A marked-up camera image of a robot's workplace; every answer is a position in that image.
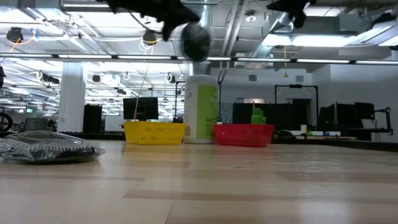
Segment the ceiling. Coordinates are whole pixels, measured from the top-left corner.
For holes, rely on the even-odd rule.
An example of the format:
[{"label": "ceiling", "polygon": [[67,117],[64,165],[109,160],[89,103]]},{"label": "ceiling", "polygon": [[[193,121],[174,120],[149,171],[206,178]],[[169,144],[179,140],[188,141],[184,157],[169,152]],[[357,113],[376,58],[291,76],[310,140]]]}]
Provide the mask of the ceiling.
[{"label": "ceiling", "polygon": [[[236,17],[233,18],[235,0],[208,0],[208,1],[183,1],[196,13],[207,18],[204,20],[205,26],[212,36],[210,55],[220,56],[228,55],[223,53],[223,46],[227,43],[231,48],[230,55],[244,54],[252,56],[253,52],[263,43],[268,34],[264,34],[265,22],[268,17],[275,15],[275,12],[266,9],[270,1],[248,1],[246,8],[244,4],[237,6]],[[310,6],[305,10],[308,17],[326,19],[336,19],[340,14],[352,14],[358,17],[358,14],[372,12],[381,7],[389,7],[396,1],[335,1],[319,0],[316,6]],[[128,13],[113,14],[107,7],[98,7],[94,1],[75,0],[63,1],[64,7],[43,7],[37,9],[15,8],[0,6],[0,52],[15,53],[46,53],[46,54],[123,54],[123,55],[181,55],[179,36],[183,26],[174,30],[170,42],[158,41],[155,47],[150,48],[142,43],[142,35],[145,29],[137,23]],[[254,11],[256,20],[248,22],[244,18],[239,24],[240,11]],[[140,18],[143,23],[154,30],[161,30],[162,23],[157,23],[154,18]],[[234,22],[229,38],[228,25]],[[360,22],[367,24],[365,18]],[[6,39],[6,34],[11,27],[21,27],[24,35],[24,45],[16,45]],[[311,35],[321,31],[319,29],[307,29]],[[292,38],[299,34],[299,30],[293,30],[290,34],[275,33],[277,38],[283,36]],[[345,37],[355,36],[355,34],[346,34]],[[330,58],[330,59],[383,59],[391,53],[388,47],[379,46],[360,46],[360,47],[315,47],[308,44],[289,45],[282,48],[272,47],[269,52],[273,57],[287,58]],[[6,58],[1,65],[7,74],[8,85],[17,86],[35,86],[36,88],[21,88],[19,91],[10,88],[2,89],[2,105],[12,107],[14,105],[26,105],[32,101],[55,104],[51,110],[42,112],[56,112],[60,88],[52,85],[53,88],[45,88],[48,83],[40,81],[41,73],[51,75],[62,81],[62,62],[51,61],[33,61],[21,60],[17,58]],[[209,63],[210,67],[217,67],[218,64]],[[128,96],[158,96],[163,99],[169,97],[170,103],[165,106],[166,112],[173,112],[172,103],[175,92],[175,84],[167,82],[165,75],[172,74],[177,81],[184,81],[196,71],[197,66],[190,62],[184,63],[116,63],[116,62],[85,62],[85,68],[88,71],[88,88],[86,91],[86,101],[104,104],[109,108],[105,113],[113,114],[120,111],[120,100],[124,95],[119,95],[114,89],[105,90],[107,86],[118,85],[123,87],[140,88],[143,83],[145,87],[151,87],[152,91],[134,90],[128,93]],[[283,63],[275,63],[265,69],[278,70],[284,68]],[[312,72],[319,68],[319,65],[292,64],[289,68],[306,69]],[[92,81],[93,75],[107,76],[108,79],[115,80],[116,83],[95,83]],[[4,100],[4,98],[22,98],[22,100]],[[182,113],[182,103],[178,105],[178,112]]]}]

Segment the pipe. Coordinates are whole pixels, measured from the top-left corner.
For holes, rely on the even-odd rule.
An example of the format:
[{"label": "pipe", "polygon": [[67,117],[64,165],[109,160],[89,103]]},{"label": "pipe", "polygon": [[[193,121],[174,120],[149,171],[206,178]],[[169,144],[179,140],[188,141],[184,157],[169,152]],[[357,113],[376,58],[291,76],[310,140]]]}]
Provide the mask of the pipe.
[{"label": "pipe", "polygon": [[227,55],[231,55],[231,53],[232,53],[232,50],[233,50],[235,42],[236,42],[236,37],[238,36],[239,29],[241,27],[244,15],[246,13],[246,8],[247,8],[249,2],[250,2],[250,0],[244,0],[244,2],[243,2],[238,21],[237,21],[236,26],[234,28],[234,33],[232,34],[231,43],[229,44]]},{"label": "pipe", "polygon": [[225,33],[223,48],[222,48],[222,51],[221,51],[221,56],[225,55],[225,50],[226,50],[226,47],[228,45],[229,37],[230,37],[231,31],[232,31],[232,26],[234,25],[236,13],[238,11],[238,4],[239,4],[239,0],[235,0],[234,3],[233,3],[233,6],[232,6],[231,19],[229,20],[228,28],[227,28],[226,33]]}]

